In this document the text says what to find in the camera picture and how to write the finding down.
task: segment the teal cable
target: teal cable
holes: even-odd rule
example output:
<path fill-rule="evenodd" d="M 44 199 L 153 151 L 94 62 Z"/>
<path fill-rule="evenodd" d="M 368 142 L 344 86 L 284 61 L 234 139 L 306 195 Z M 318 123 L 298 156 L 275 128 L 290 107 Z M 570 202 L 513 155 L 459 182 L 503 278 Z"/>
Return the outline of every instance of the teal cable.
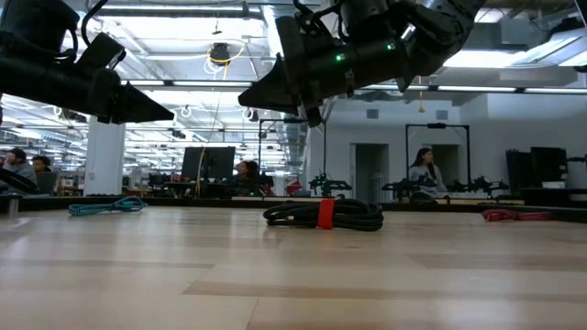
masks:
<path fill-rule="evenodd" d="M 73 204 L 67 210 L 73 216 L 87 216 L 112 211 L 138 212 L 146 206 L 138 197 L 127 197 L 109 204 Z"/>

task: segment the cable bundle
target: cable bundle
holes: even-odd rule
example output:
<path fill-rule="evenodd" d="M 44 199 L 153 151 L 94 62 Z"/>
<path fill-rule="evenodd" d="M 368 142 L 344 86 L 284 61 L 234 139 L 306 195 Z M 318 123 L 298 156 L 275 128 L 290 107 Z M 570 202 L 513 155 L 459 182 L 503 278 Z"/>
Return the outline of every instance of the cable bundle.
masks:
<path fill-rule="evenodd" d="M 263 213 L 268 226 L 316 228 L 321 203 L 287 203 Z M 383 226 L 382 207 L 375 203 L 340 199 L 334 202 L 332 226 L 359 231 L 377 231 Z"/>
<path fill-rule="evenodd" d="M 511 210 L 487 210 L 483 212 L 487 221 L 548 221 L 548 212 L 516 212 Z"/>
<path fill-rule="evenodd" d="M 73 204 L 68 208 L 68 212 L 73 216 L 86 216 L 112 211 L 138 212 L 146 206 L 147 204 L 143 203 L 138 197 L 127 197 L 109 204 Z"/>

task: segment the ceiling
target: ceiling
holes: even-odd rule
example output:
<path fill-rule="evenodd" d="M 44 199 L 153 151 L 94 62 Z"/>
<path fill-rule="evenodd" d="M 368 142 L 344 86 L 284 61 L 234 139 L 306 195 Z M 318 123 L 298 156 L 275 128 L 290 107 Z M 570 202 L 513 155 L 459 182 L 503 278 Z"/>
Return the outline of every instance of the ceiling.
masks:
<path fill-rule="evenodd" d="M 69 0 L 66 3 L 79 11 L 81 16 L 86 12 L 85 1 Z M 90 39 L 98 32 L 105 32 L 127 48 L 127 58 L 116 68 L 125 80 L 257 81 L 269 72 L 275 54 L 280 51 L 273 19 L 292 15 L 294 7 L 290 0 L 248 1 L 252 12 L 250 17 L 229 17 L 233 14 L 238 16 L 240 3 L 224 0 L 111 0 L 108 3 L 110 9 L 105 7 L 102 15 L 91 21 Z M 324 5 L 320 0 L 305 3 L 315 7 Z M 116 6 L 161 4 L 199 6 L 198 14 L 191 15 L 185 11 L 188 14 L 165 16 L 153 10 L 146 16 L 137 16 L 136 12 L 116 9 Z M 504 17 L 515 17 L 527 29 L 527 43 L 530 44 L 544 36 L 541 29 L 549 27 L 550 19 L 557 18 L 561 11 L 569 11 L 570 14 L 573 10 L 572 1 L 489 0 L 477 20 L 499 25 Z M 326 17 L 325 21 L 334 26 L 332 17 Z M 208 51 L 218 42 L 226 42 L 233 57 L 227 68 L 215 66 L 209 59 Z M 72 39 L 66 38 L 64 47 L 71 44 Z M 576 77 L 572 68 L 559 66 L 526 69 L 446 67 L 424 78 L 421 83 L 565 86 L 576 81 Z M 249 112 L 238 105 L 238 92 L 220 92 L 214 88 L 170 91 L 163 87 L 143 92 L 176 116 L 169 122 L 127 125 L 126 172 L 137 166 L 162 171 L 180 169 L 183 148 L 204 143 L 237 147 L 235 161 L 258 157 L 259 122 L 247 119 Z M 449 105 L 459 106 L 474 94 L 408 92 L 404 95 L 391 94 L 391 97 L 391 100 L 407 103 L 420 98 L 444 100 Z M 57 167 L 65 170 L 83 166 L 87 124 L 64 118 L 62 110 L 54 106 L 10 95 L 4 96 L 2 105 L 5 109 L 0 139 L 3 149 L 21 146 L 30 154 L 48 154 L 54 158 Z M 337 116 L 344 116 L 345 113 L 340 112 Z M 266 111 L 258 111 L 258 116 L 261 119 L 282 119 L 281 114 Z M 305 126 L 266 122 L 262 130 L 267 132 L 267 137 L 262 140 L 261 166 L 280 175 L 299 172 L 305 153 Z M 180 132 L 184 137 L 177 137 L 178 133 L 174 132 Z"/>

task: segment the small robot arm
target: small robot arm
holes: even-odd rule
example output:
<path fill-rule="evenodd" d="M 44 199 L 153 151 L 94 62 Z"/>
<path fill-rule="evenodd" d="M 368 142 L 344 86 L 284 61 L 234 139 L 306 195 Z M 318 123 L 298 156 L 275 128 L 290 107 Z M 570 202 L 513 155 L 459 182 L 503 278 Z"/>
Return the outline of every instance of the small robot arm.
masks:
<path fill-rule="evenodd" d="M 469 37 L 485 0 L 330 0 L 312 12 L 299 0 L 295 17 L 276 20 L 283 55 L 240 97 L 243 106 L 297 115 L 318 125 L 322 100 L 352 96 L 390 79 L 404 92 L 416 76 L 428 76 Z M 338 38 L 321 17 L 338 15 Z"/>

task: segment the red tape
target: red tape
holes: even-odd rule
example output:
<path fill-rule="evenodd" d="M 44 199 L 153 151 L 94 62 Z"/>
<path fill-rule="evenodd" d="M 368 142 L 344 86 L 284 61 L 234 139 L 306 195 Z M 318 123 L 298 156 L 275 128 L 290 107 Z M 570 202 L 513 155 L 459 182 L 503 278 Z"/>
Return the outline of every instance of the red tape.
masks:
<path fill-rule="evenodd" d="M 332 229 L 332 217 L 334 216 L 334 198 L 326 198 L 320 202 L 320 213 L 318 214 L 318 227 Z"/>

